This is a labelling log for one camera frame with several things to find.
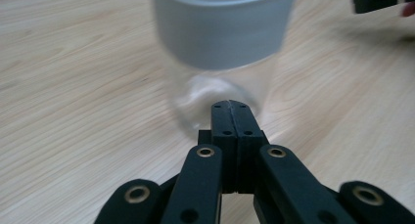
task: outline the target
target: wooden table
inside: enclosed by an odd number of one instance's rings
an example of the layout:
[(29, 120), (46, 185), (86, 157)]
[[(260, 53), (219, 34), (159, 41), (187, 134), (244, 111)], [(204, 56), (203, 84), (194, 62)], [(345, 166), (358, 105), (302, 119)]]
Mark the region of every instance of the wooden table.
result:
[[(196, 141), (163, 88), (151, 0), (0, 0), (0, 222), (92, 223), (121, 184), (162, 183)], [(335, 190), (415, 211), (415, 18), (297, 0), (260, 127)], [(223, 223), (256, 223), (226, 195)]]

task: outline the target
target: light wood surface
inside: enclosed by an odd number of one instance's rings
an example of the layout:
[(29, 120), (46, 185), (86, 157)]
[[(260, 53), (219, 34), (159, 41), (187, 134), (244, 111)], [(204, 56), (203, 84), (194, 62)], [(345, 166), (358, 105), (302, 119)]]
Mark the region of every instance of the light wood surface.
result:
[[(0, 0), (0, 223), (92, 223), (123, 183), (180, 171), (196, 141), (167, 105), (150, 3)], [(400, 9), (297, 0), (258, 121), (328, 187), (366, 181), (413, 212), (415, 18)], [(222, 223), (257, 222), (252, 197), (224, 196)]]

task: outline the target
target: transparent container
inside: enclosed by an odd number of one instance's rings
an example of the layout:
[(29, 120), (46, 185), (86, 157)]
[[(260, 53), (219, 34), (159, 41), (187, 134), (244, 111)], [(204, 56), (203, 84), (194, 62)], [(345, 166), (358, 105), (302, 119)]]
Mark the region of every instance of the transparent container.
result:
[(293, 1), (153, 0), (170, 106), (186, 129), (208, 128), (219, 101), (260, 113)]

